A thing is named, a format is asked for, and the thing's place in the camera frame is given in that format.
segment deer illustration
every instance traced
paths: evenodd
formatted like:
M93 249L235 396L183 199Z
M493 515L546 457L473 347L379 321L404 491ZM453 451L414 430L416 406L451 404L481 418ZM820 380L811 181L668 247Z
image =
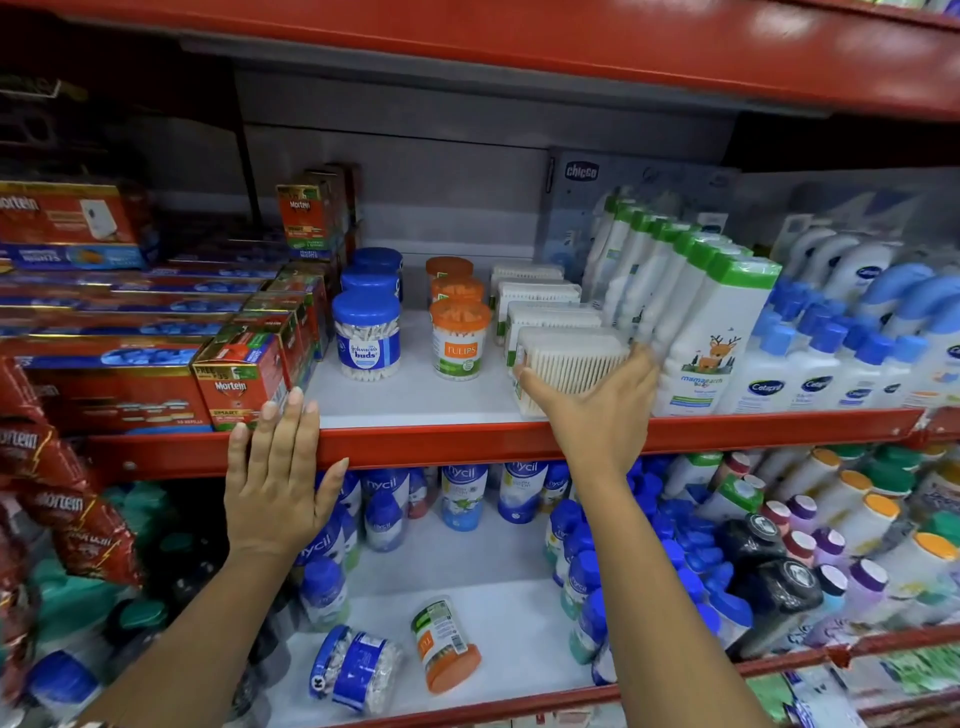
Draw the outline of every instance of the deer illustration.
M701 356L697 363L698 372L715 372L720 368L723 357L733 351L739 336L734 336L725 344L722 336L710 336L710 356Z

